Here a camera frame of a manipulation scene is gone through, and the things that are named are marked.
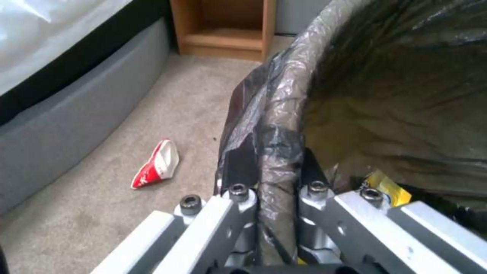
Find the grey bed frame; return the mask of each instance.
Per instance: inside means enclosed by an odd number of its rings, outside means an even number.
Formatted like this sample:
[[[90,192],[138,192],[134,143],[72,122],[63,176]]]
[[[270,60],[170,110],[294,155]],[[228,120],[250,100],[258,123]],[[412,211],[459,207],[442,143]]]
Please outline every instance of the grey bed frame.
[[[169,53],[163,19],[0,127],[0,214],[78,164],[132,111]]]

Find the bed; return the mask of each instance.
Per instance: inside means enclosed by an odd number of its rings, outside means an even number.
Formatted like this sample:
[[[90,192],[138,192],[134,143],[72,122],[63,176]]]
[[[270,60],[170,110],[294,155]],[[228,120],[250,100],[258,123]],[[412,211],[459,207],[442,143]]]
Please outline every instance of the bed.
[[[78,164],[163,71],[167,1],[12,0],[0,9],[0,214]]]
[[[0,9],[0,125],[170,14],[167,1],[12,0]]]

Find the black mattress edge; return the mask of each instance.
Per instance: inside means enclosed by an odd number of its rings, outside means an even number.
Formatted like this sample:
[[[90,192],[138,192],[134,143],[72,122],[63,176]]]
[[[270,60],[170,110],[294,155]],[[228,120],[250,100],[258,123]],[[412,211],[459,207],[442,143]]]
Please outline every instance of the black mattress edge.
[[[161,17],[172,26],[168,0],[132,0],[65,53],[1,95],[0,126],[76,81]]]

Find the plastic bag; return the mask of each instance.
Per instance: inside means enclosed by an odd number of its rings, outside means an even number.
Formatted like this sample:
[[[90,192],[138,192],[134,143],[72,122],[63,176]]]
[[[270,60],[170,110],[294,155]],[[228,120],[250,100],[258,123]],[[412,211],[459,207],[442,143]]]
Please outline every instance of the plastic bag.
[[[337,192],[379,168],[427,193],[487,195],[486,12],[482,0],[334,0],[235,89],[216,191],[257,170],[262,264],[295,261],[305,144]],[[241,154],[254,166],[237,168]]]

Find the wall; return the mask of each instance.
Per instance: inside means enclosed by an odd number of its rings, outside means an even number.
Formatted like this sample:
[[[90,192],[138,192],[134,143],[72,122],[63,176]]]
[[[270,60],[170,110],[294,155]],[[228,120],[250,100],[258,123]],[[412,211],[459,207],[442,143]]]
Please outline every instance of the wall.
[[[329,2],[330,0],[278,0],[276,33],[300,33]]]

